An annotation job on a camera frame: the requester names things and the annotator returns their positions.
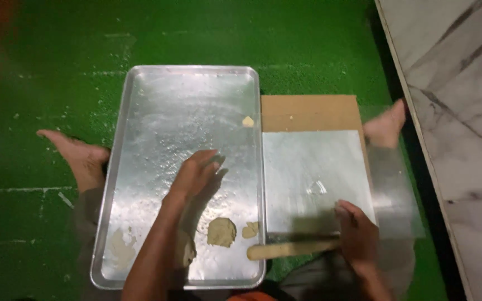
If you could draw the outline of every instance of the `baking sheet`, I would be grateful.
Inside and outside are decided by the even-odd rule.
[[[375,220],[358,131],[265,132],[267,233],[334,234],[338,199]]]
[[[246,116],[254,127],[242,126]],[[124,85],[90,270],[97,287],[123,287],[179,166],[211,148],[225,156],[227,173],[207,204],[191,203],[184,212],[180,224],[197,251],[184,287],[250,288],[262,281],[265,262],[246,257],[249,246],[265,243],[258,74],[249,67],[136,66]],[[236,225],[228,249],[206,243],[216,217]],[[254,221],[262,225],[259,235],[242,238]]]

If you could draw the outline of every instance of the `wooden rolling pin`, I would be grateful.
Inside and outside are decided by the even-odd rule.
[[[333,250],[339,247],[339,240],[317,241],[317,242],[297,242],[273,245],[254,245],[246,250],[246,256],[250,260],[271,259],[277,257],[312,254]]]

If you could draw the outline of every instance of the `bare foot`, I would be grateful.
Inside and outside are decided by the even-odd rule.
[[[69,138],[59,131],[38,130],[37,135],[48,138],[68,162],[79,192],[103,187],[102,165],[109,160],[109,149]]]
[[[391,108],[364,124],[364,135],[375,146],[395,148],[404,124],[405,104],[399,99]]]

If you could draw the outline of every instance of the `cardboard sheet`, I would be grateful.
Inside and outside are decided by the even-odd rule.
[[[363,137],[360,111],[354,95],[263,95],[263,132],[357,130]],[[365,139],[360,139],[367,178],[371,185]]]

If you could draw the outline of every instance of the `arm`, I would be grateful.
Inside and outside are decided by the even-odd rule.
[[[343,256],[358,275],[365,295],[372,301],[394,300],[392,291],[377,267],[377,226],[360,208],[344,200],[338,202],[336,213],[341,226]]]
[[[199,150],[183,162],[122,290],[122,300],[166,300],[174,267],[176,236],[183,209],[219,168],[207,164],[217,150]]]

